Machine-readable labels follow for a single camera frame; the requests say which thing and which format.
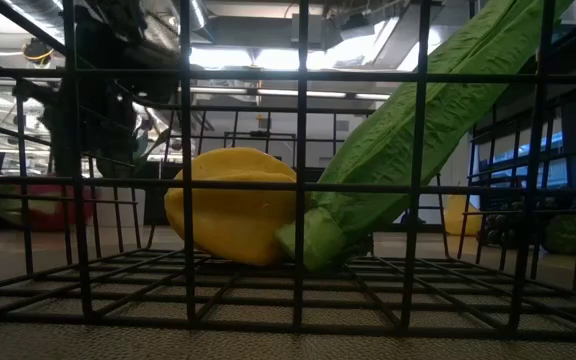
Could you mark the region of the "yellow starfruit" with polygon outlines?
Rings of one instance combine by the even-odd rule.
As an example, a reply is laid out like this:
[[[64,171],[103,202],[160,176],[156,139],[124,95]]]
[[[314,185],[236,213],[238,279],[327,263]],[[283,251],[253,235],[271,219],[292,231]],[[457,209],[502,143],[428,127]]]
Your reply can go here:
[[[294,183],[296,172],[275,157],[246,147],[215,149],[192,160],[194,180]],[[255,266],[286,254],[275,232],[295,220],[289,191],[194,189],[194,246],[213,256]]]

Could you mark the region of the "green corn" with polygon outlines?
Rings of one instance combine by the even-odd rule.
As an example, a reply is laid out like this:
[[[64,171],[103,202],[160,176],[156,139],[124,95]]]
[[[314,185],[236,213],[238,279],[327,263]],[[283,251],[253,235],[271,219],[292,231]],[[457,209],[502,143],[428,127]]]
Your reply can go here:
[[[516,74],[535,55],[544,0],[488,0],[428,57],[431,73]],[[430,83],[425,100],[421,183],[441,171],[463,136],[505,91],[503,84]],[[345,140],[325,168],[327,184],[411,183],[417,86],[400,85]],[[304,216],[303,262],[336,267],[362,250],[364,237],[409,206],[403,193],[316,192]]]

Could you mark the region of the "black grape bunch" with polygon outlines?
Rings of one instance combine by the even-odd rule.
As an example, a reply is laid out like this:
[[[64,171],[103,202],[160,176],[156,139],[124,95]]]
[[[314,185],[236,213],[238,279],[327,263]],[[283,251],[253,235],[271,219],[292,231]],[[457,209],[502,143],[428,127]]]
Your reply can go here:
[[[503,213],[491,214],[485,217],[483,228],[477,234],[477,240],[484,245],[500,245],[515,249],[520,243],[520,232],[523,225],[523,215],[519,213],[524,209],[522,201],[504,204]]]

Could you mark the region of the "long ceiling light strip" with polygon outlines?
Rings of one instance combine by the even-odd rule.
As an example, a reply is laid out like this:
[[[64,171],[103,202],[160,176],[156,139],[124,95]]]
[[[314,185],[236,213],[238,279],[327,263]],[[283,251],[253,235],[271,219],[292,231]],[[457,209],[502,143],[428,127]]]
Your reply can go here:
[[[284,96],[296,97],[298,90],[286,89],[264,89],[264,88],[230,88],[230,87],[191,87],[193,94],[222,94],[222,95],[246,95],[246,96]],[[313,91],[307,90],[308,97],[326,98],[326,99],[352,99],[352,100],[374,100],[385,101],[390,95],[379,93],[353,93],[353,92],[335,92],[335,91]]]

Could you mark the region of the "potted green succulent plant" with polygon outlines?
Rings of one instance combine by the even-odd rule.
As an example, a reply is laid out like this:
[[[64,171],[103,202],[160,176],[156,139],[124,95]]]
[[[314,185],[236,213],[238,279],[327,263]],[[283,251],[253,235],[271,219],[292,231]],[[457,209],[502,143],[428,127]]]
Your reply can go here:
[[[136,138],[136,149],[132,153],[134,169],[140,169],[146,162],[150,154],[160,145],[166,143],[171,135],[171,129],[162,131],[156,140],[151,141],[147,133],[143,133]]]

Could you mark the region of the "green leafy vegetable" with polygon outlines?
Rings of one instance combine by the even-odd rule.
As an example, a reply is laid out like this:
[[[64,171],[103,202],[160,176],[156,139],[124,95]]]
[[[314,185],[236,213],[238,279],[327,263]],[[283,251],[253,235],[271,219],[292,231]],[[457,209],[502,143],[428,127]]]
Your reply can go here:
[[[543,247],[553,254],[576,254],[576,215],[555,216],[547,225]]]

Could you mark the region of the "silver ventilation duct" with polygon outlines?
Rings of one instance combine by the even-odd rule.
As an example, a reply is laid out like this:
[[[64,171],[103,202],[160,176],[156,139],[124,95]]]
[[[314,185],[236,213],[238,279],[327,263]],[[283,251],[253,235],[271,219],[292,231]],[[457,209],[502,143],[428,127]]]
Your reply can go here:
[[[188,2],[192,30],[204,28],[209,20],[209,12],[203,0],[188,0]]]

